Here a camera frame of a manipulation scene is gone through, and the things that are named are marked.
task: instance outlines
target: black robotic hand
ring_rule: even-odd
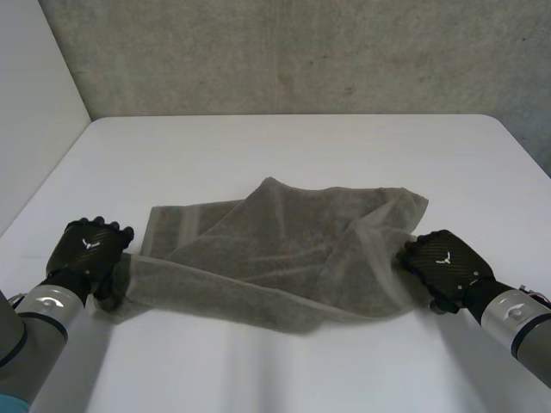
[[[71,283],[74,281],[69,279],[79,277],[80,285],[82,279],[88,281],[85,289],[89,289],[88,293],[94,293],[119,262],[122,251],[133,238],[131,227],[120,230],[118,223],[105,224],[102,217],[96,217],[93,221],[86,218],[72,221],[48,260],[46,283],[51,283],[56,277],[62,278],[64,283]]]
[[[432,232],[407,243],[398,259],[417,275],[434,297],[430,308],[456,314],[465,307],[465,292],[477,281],[495,280],[490,266],[448,230]]]

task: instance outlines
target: white wall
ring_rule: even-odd
[[[0,0],[0,235],[89,123],[37,0]]]

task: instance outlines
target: towel fold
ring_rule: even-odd
[[[288,332],[399,315],[429,300],[394,258],[427,204],[403,188],[268,178],[245,200],[154,207],[140,255],[117,268],[124,299],[109,312],[122,322],[158,308]]]

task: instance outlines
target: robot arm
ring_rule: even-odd
[[[0,410],[27,411],[90,293],[105,294],[132,228],[101,217],[71,222],[46,266],[47,278],[20,302],[0,293]]]
[[[490,266],[446,230],[408,243],[399,260],[429,289],[431,310],[467,308],[482,329],[551,387],[551,305],[545,297],[496,281]]]

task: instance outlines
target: white table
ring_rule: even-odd
[[[94,122],[0,238],[7,296],[40,282],[65,224],[136,230],[150,208],[245,197],[266,176],[300,188],[403,186],[503,282],[551,293],[551,181],[480,115],[113,118]],[[468,314],[413,312],[287,336],[151,311],[83,317],[34,411],[518,412],[551,392]]]

